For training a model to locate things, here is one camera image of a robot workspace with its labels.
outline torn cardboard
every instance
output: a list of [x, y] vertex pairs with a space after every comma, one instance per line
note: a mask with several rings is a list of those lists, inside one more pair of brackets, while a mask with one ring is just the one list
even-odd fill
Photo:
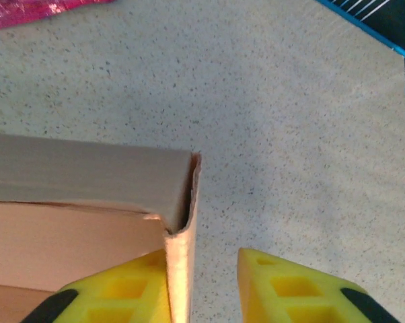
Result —
[[199, 172], [187, 151], [0, 134], [0, 299], [28, 303], [9, 315], [0, 306], [0, 322], [160, 248], [172, 321], [188, 322]]

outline blue object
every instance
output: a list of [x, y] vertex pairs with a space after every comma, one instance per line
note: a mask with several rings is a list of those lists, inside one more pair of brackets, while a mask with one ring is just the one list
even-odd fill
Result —
[[[396, 51], [398, 54], [402, 55], [405, 57], [405, 50], [401, 48], [400, 46], [394, 44], [391, 40], [388, 40], [387, 38], [383, 37], [381, 34], [376, 32], [375, 30], [371, 29], [369, 26], [355, 18], [354, 16], [350, 15], [349, 13], [343, 11], [341, 7], [338, 7], [337, 5], [333, 4], [329, 0], [316, 0], [317, 2], [321, 3], [322, 5], [326, 6], [328, 9], [334, 11], [350, 23], [356, 25], [356, 27], [362, 29], [362, 31], [368, 33], [368, 35], [372, 36], [373, 38], [377, 39], [380, 41], [382, 44], [385, 44], [386, 46], [390, 47], [392, 50]], [[343, 6], [345, 3], [347, 3], [348, 0], [344, 0], [344, 3], [342, 3], [341, 6]]]

